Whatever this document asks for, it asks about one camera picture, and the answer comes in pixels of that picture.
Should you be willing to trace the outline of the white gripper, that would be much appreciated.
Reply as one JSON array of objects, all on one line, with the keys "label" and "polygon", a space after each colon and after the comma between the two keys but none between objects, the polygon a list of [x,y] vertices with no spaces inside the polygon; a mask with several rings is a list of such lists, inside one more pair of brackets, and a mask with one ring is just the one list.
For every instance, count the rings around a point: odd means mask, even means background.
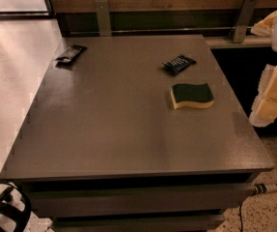
[{"label": "white gripper", "polygon": [[[266,37],[271,35],[272,49],[277,52],[277,11],[255,23],[251,33]],[[266,65],[259,82],[258,95],[252,104],[249,122],[262,128],[277,119],[277,65]]]}]

